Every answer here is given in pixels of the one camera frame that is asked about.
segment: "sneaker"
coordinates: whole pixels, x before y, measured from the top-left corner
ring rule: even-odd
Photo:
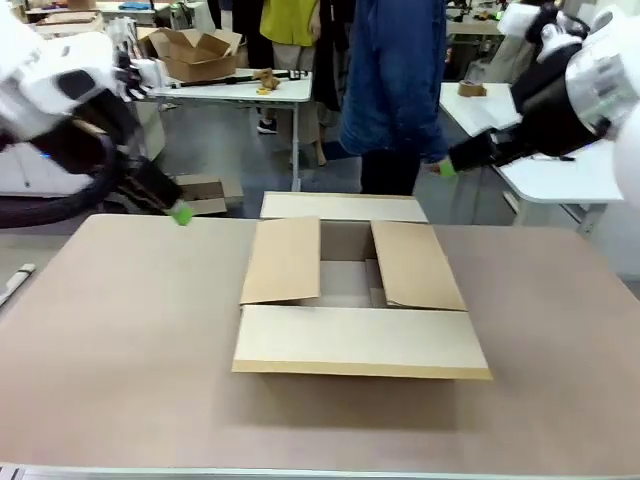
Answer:
[[[260,120],[260,123],[258,123],[258,133],[264,133],[264,134],[278,133],[278,127],[276,125],[276,121],[271,120],[270,122],[265,122],[264,120]]]

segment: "cardboard box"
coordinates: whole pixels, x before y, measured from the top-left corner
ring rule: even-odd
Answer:
[[[224,213],[229,205],[242,202],[242,186],[236,179],[180,175],[175,180],[182,187],[184,199],[195,215]]]
[[[169,76],[185,82],[213,80],[236,71],[241,35],[216,30],[213,35],[195,29],[161,28],[149,36]]]
[[[265,220],[234,372],[491,379],[433,228]]]
[[[359,193],[264,193],[260,218],[292,217],[320,217],[321,220],[429,222],[415,197]]]

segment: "black pants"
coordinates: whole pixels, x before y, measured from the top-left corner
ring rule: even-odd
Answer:
[[[368,195],[413,195],[420,171],[420,158],[391,150],[362,155],[360,193]]]
[[[250,68],[273,68],[273,45],[260,34],[263,0],[233,1],[233,31],[247,40]]]
[[[214,25],[216,28],[222,28],[222,14],[218,0],[207,0],[207,4],[209,5],[209,12],[211,13],[211,19]]]

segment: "white table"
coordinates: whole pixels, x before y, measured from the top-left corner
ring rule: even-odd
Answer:
[[[153,25],[153,15],[156,13],[167,10],[170,3],[154,3],[155,10],[120,10],[119,7],[124,2],[96,2],[96,9],[100,10],[107,18],[114,18],[116,16],[128,16],[137,19],[139,25]],[[43,8],[31,8],[27,10],[27,15],[48,15],[51,13],[66,12],[67,8],[56,9],[43,9]]]
[[[502,36],[495,20],[475,20],[466,15],[462,22],[447,20],[447,35],[496,35]]]
[[[251,75],[252,69],[239,68],[236,76]],[[291,190],[299,192],[300,181],[300,159],[299,159],[299,136],[298,117],[301,103],[306,103],[311,99],[311,79],[312,74],[300,80],[280,79],[282,83],[276,90],[268,95],[259,95],[257,89],[259,82],[238,83],[236,85],[211,85],[206,87],[186,87],[186,88],[160,88],[151,92],[155,97],[166,97],[171,100],[193,100],[209,103],[230,103],[245,106],[257,106],[262,108],[274,108],[282,110],[293,110],[293,135],[291,138],[291,161],[293,164],[293,179]]]
[[[442,84],[440,106],[469,135],[489,127],[505,127],[520,119],[508,84],[489,83],[485,87],[486,97],[461,97],[457,83]],[[526,224],[534,210],[561,205],[579,221],[578,231],[588,235],[606,206],[622,201],[611,166],[611,142],[602,140],[570,156],[576,160],[561,162],[534,155],[495,168],[519,197],[518,204],[513,205],[517,210],[514,225]],[[459,198],[461,190],[459,181],[455,198]]]

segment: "table leg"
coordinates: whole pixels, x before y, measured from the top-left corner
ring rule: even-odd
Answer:
[[[593,232],[593,229],[602,218],[605,210],[607,209],[607,204],[605,203],[595,203],[589,205],[587,208],[582,221],[578,225],[578,234],[584,238],[588,238]]]
[[[449,222],[457,225],[460,218],[460,203],[465,186],[468,183],[469,174],[461,172],[456,176],[456,186],[453,190],[453,198],[451,199],[451,210],[449,211]]]
[[[518,204],[518,213],[516,214],[516,218],[513,219],[514,227],[522,227],[526,223],[530,208],[531,202],[527,202],[526,200],[520,201]]]
[[[471,225],[476,224],[476,217],[478,216],[478,203],[480,203],[480,193],[482,192],[483,180],[486,167],[481,167],[478,173],[478,183],[476,184],[476,191],[473,193],[473,210],[471,211]]]
[[[291,138],[291,163],[293,165],[293,179],[291,180],[291,191],[300,191],[300,145],[298,138],[298,123],[300,118],[300,110],[298,104],[293,106],[293,135]]]
[[[549,215],[553,204],[533,203],[525,199],[520,199],[516,218],[513,220],[514,227],[544,226],[549,224]]]

